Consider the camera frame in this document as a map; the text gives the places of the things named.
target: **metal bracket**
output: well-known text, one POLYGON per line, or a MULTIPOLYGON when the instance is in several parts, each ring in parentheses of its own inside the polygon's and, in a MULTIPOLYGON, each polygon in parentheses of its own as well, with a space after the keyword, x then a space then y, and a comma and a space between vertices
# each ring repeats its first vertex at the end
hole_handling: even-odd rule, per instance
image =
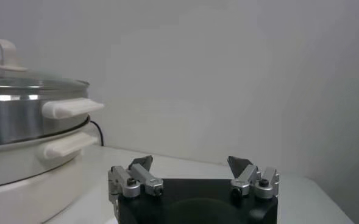
POLYGON ((140 182, 133 179, 122 166, 113 166, 108 172, 109 194, 123 194, 134 198, 140 195, 140 182))
POLYGON ((154 177, 142 165, 133 164, 129 170, 130 175, 145 186, 145 192, 152 196, 163 194, 163 180, 154 177))
POLYGON ((260 172, 258 167, 248 165, 238 178, 231 180, 232 195, 239 198, 248 195, 250 186, 259 179, 260 172))
POLYGON ((267 167, 260 181, 255 184, 255 196, 261 199, 278 197, 279 193, 279 174, 277 170, 267 167))

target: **lid handle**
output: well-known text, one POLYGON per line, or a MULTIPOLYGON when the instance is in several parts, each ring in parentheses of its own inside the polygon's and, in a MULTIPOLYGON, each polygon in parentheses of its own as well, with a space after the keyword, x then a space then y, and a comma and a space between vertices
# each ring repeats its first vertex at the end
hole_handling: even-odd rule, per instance
POLYGON ((7 71, 26 71, 27 68, 20 67, 16 59, 15 45, 8 40, 0 39, 2 59, 0 69, 7 71))

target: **white pot base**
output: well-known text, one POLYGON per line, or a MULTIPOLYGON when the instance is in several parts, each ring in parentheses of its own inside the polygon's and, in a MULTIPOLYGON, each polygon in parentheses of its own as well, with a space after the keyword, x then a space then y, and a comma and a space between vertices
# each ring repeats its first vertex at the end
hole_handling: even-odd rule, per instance
POLYGON ((43 173, 0 186, 0 224, 37 224, 50 219, 83 189, 81 156, 43 173))

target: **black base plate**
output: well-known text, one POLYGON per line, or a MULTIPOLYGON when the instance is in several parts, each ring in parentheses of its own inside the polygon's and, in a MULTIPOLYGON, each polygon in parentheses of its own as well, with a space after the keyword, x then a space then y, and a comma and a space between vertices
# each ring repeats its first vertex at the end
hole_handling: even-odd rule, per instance
POLYGON ((230 194, 230 180, 163 179, 164 194, 144 189, 137 198, 119 197, 120 224, 276 224, 278 199, 241 200, 230 194))

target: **white wall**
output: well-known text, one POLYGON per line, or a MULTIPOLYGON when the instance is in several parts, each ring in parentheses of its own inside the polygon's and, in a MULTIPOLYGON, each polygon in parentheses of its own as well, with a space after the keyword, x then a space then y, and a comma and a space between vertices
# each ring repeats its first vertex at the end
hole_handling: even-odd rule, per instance
POLYGON ((305 175, 359 223, 359 0, 0 0, 0 38, 88 80, 108 145, 305 175))

